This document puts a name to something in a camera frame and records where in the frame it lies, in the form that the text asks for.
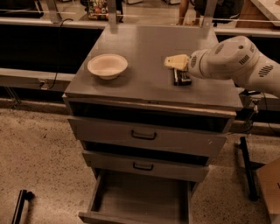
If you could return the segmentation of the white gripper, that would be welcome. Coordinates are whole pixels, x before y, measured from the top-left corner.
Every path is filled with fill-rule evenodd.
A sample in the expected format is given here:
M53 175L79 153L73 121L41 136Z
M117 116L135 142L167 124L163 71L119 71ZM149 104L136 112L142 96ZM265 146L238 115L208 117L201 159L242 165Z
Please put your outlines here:
M186 71L196 78L207 79L209 73L207 71L207 55L209 49L197 50L189 57L186 54L179 54L166 57L164 65L169 68L175 68L181 71Z

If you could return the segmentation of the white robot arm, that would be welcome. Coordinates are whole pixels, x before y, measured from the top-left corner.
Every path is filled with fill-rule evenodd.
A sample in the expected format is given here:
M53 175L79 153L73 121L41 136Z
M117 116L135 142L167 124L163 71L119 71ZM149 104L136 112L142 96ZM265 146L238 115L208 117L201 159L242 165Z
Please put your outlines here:
M245 36L221 41L212 49L166 57L164 65L200 79L233 80L241 88L280 97L280 66Z

